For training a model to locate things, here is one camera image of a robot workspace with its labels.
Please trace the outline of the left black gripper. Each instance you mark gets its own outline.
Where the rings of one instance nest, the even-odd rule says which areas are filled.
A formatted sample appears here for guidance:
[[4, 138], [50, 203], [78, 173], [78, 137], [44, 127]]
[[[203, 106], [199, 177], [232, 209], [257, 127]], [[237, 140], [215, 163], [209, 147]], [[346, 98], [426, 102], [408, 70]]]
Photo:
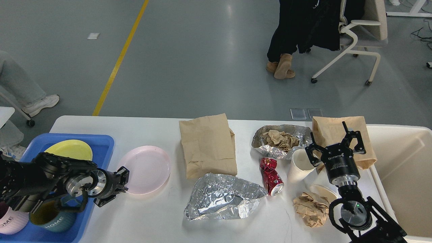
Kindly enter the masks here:
[[124, 192], [115, 192], [116, 189], [129, 189], [127, 187], [130, 171], [122, 166], [117, 172], [109, 172], [103, 169], [95, 169], [90, 173], [93, 179], [88, 190], [88, 196], [93, 197], [93, 203], [102, 207], [114, 200], [117, 195]]

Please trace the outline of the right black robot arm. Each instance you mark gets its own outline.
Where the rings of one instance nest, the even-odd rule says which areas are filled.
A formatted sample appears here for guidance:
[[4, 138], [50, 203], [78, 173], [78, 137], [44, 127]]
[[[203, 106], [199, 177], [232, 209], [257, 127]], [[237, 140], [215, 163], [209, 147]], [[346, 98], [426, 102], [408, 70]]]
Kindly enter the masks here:
[[363, 198], [357, 181], [360, 173], [354, 154], [365, 154], [360, 131], [352, 131], [343, 121], [345, 136], [339, 143], [322, 147], [312, 142], [305, 152], [312, 166], [324, 164], [329, 183], [340, 197], [329, 206], [329, 220], [352, 243], [405, 243], [406, 231], [372, 198]]

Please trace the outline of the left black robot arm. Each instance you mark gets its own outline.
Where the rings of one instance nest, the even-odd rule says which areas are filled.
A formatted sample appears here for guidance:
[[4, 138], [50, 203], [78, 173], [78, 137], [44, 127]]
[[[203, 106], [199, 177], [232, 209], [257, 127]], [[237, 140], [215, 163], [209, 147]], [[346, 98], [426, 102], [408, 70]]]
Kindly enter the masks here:
[[105, 206], [128, 191], [130, 171], [99, 168], [90, 160], [79, 160], [41, 152], [31, 162], [1, 159], [1, 201], [14, 211], [36, 213], [54, 202], [59, 211], [80, 213], [89, 199]]

